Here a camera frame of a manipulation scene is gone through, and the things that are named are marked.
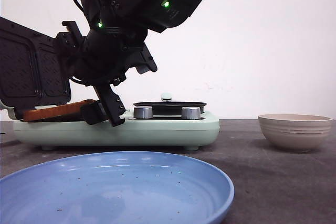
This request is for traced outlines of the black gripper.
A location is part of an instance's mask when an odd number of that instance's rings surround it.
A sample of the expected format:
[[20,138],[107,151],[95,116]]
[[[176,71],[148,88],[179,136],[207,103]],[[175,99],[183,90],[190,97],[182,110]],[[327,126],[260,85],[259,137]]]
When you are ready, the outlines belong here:
[[123,124],[125,120],[120,116],[126,109],[111,87],[123,82],[130,68],[136,68],[140,74],[158,69],[144,37],[125,28],[99,26],[83,36],[75,21],[63,21],[62,25],[67,31],[57,34],[54,48],[63,76],[92,86],[99,98],[83,101],[83,120],[89,125],[106,120],[112,126]]

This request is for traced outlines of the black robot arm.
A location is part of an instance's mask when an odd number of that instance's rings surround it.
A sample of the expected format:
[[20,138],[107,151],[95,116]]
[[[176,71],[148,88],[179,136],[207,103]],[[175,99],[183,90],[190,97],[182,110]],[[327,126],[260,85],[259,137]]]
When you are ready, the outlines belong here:
[[79,109],[84,121],[93,125],[124,122],[125,107],[112,91],[126,79],[126,72],[157,71],[145,39],[148,31],[158,33],[176,27],[192,15],[202,0],[79,0],[90,30],[83,36],[75,22],[64,21],[55,50],[67,79],[92,86],[97,101]]

